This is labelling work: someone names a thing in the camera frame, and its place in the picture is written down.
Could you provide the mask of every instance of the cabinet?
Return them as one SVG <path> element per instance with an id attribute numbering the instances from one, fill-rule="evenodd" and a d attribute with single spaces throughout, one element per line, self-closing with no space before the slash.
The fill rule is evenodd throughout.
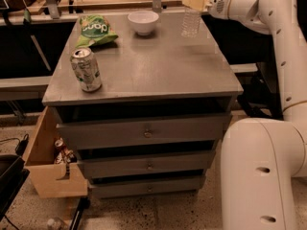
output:
<path id="1" fill-rule="evenodd" d="M 126 14 L 106 15 L 119 34 L 93 49 L 103 87 L 85 93 L 70 67 L 73 30 L 43 103 L 78 156 L 98 197 L 198 190 L 242 92 L 203 23 L 200 36 L 180 36 L 182 12 L 164 12 L 141 37 Z"/>

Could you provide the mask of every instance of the gray countertop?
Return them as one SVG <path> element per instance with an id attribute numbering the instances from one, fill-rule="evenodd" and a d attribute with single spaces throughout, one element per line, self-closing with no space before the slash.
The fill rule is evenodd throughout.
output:
<path id="1" fill-rule="evenodd" d="M 62 52 L 43 103 L 50 106 L 109 102 L 236 96 L 242 87 L 231 71 L 207 27 L 199 35 L 180 35 L 182 12 L 163 12 L 149 36 L 136 34 L 128 15 L 106 15 L 119 37 L 112 43 L 93 47 L 103 86 L 83 92 L 69 61 L 80 35 L 79 23 Z"/>

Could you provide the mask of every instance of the green chip bag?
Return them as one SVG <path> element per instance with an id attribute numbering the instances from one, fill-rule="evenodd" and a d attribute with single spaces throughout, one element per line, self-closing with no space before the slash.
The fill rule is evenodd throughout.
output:
<path id="1" fill-rule="evenodd" d="M 102 15 L 83 16 L 79 22 L 81 24 L 81 35 L 78 38 L 76 48 L 109 43 L 118 37 Z"/>

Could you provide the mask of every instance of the white bowl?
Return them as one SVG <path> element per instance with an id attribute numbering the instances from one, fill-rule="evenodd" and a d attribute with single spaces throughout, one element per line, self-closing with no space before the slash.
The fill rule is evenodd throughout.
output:
<path id="1" fill-rule="evenodd" d="M 134 11 L 128 15 L 131 27 L 139 35 L 149 35 L 155 28 L 159 15 L 154 11 Z"/>

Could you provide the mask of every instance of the soda can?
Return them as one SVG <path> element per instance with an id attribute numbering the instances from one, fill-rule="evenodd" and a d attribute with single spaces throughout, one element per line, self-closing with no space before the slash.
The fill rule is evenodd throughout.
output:
<path id="1" fill-rule="evenodd" d="M 92 92 L 101 87 L 97 59 L 89 48 L 74 50 L 70 62 L 83 91 Z"/>

